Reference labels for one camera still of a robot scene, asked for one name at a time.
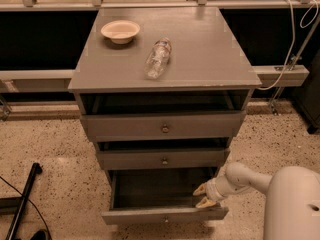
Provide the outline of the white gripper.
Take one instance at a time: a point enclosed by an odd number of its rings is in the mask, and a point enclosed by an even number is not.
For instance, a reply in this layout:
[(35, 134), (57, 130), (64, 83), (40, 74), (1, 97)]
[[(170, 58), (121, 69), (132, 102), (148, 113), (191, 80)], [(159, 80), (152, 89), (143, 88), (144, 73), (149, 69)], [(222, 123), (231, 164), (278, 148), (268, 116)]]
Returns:
[(218, 189), (218, 181), (216, 178), (210, 179), (206, 183), (202, 183), (194, 192), (194, 196), (206, 194), (199, 203), (197, 208), (213, 207), (216, 202), (226, 199), (226, 196)]

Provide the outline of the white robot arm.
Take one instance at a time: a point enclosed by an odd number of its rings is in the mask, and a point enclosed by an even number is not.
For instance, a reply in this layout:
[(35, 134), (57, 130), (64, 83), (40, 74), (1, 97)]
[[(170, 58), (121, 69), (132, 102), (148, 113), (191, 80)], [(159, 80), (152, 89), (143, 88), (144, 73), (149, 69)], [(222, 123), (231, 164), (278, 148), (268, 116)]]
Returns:
[(263, 240), (320, 240), (320, 174), (310, 169), (288, 166), (267, 175), (233, 162), (193, 194), (202, 198), (196, 206), (207, 208), (249, 189), (266, 197)]

